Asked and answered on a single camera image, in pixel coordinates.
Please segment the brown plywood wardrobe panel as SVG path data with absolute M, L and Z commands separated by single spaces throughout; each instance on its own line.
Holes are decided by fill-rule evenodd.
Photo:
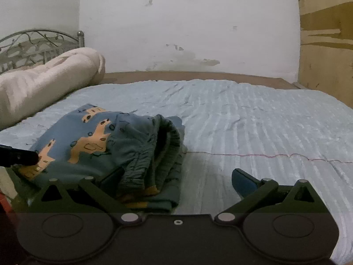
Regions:
M 352 0 L 299 0 L 298 82 L 352 106 Z

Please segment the grey metal headboard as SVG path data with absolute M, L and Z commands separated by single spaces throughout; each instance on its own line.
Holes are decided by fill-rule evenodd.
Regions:
M 52 29 L 28 29 L 1 38 L 1 73 L 45 64 L 67 51 L 85 46 L 85 35 Z

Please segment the rolled cream comforter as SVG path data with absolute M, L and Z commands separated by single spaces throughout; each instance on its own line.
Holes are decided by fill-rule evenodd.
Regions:
M 105 57 L 83 47 L 45 64 L 1 74 L 1 129 L 6 129 L 57 102 L 68 93 L 99 84 Z

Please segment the blue pants with orange cars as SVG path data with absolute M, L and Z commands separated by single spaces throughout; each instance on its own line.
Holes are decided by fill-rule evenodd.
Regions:
M 86 104 L 64 115 L 31 150 L 33 166 L 13 166 L 8 174 L 19 197 L 32 202 L 51 178 L 67 188 L 78 184 L 78 166 L 97 170 L 118 201 L 130 209 L 170 212 L 181 194 L 185 128 L 177 116 L 107 111 Z

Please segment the light blue quilted bed cover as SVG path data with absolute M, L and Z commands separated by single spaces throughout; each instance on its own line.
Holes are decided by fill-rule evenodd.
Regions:
M 283 185 L 306 179 L 339 226 L 333 260 L 352 261 L 352 109 L 332 96 L 226 80 L 103 84 L 77 90 L 3 130 L 1 143 L 28 149 L 84 104 L 182 119 L 187 153 L 176 214 L 214 215 L 235 204 L 235 168 Z

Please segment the brown wooden bed frame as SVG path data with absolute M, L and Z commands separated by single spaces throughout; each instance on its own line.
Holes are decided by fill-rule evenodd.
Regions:
M 263 85 L 273 89 L 298 89 L 282 78 L 259 77 L 254 75 L 230 74 L 221 72 L 185 72 L 185 71 L 136 71 L 114 72 L 104 75 L 101 84 L 129 84 L 140 81 L 190 81 L 190 80 L 229 80 L 237 83 Z

